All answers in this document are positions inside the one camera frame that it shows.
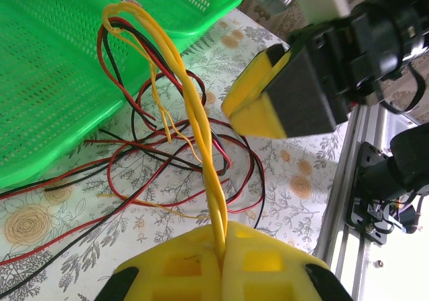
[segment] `yellow 3d printed part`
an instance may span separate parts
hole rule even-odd
[[[228,228],[222,270],[207,225],[121,264],[95,301],[351,300],[323,261],[240,223]],[[323,271],[316,284],[308,265]]]

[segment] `table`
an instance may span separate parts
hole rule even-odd
[[[210,117],[225,120],[220,105],[232,82],[258,52],[279,42],[273,34],[234,10],[185,51],[187,68],[206,83],[206,112]],[[185,117],[180,95],[164,81],[160,82],[158,88],[163,103],[173,117],[177,120]],[[149,97],[143,103],[149,111],[158,114]],[[125,107],[107,123],[105,129],[131,139],[130,112],[130,108]],[[347,124],[344,124],[333,134],[283,141],[249,139],[251,147],[262,159],[266,173],[267,197],[258,226],[260,231],[308,253],[313,252],[346,129]],[[139,135],[143,135],[145,130],[143,124],[137,122]],[[108,138],[102,133],[91,137]],[[227,180],[224,183],[225,194],[230,196],[243,181],[249,160],[247,153],[233,143],[225,141],[224,144],[233,161],[233,168],[222,177],[222,180]],[[174,146],[177,146],[177,141],[168,147],[174,151]],[[83,143],[44,177],[55,176],[85,162],[108,157],[115,148],[111,145]],[[215,161],[219,164],[219,155]],[[157,162],[143,154],[125,158],[114,168],[115,186],[121,193],[131,194],[153,174],[156,166]],[[174,202],[202,189],[199,174],[169,168],[140,198],[153,202]],[[260,179],[255,173],[232,208],[243,208],[257,201],[260,195]],[[107,214],[118,204],[119,200],[111,197],[105,172],[61,190],[44,192],[41,189],[1,201],[1,259],[31,251],[69,229]],[[253,226],[258,208],[230,215],[230,218]],[[206,201],[203,197],[197,198],[182,205],[179,211],[187,215],[206,215]],[[34,282],[14,292],[6,300],[94,300],[121,262],[206,223],[207,220],[185,219],[158,208],[130,206],[64,253]],[[1,266],[0,290],[14,286],[30,275],[77,236],[67,237],[22,261]]]

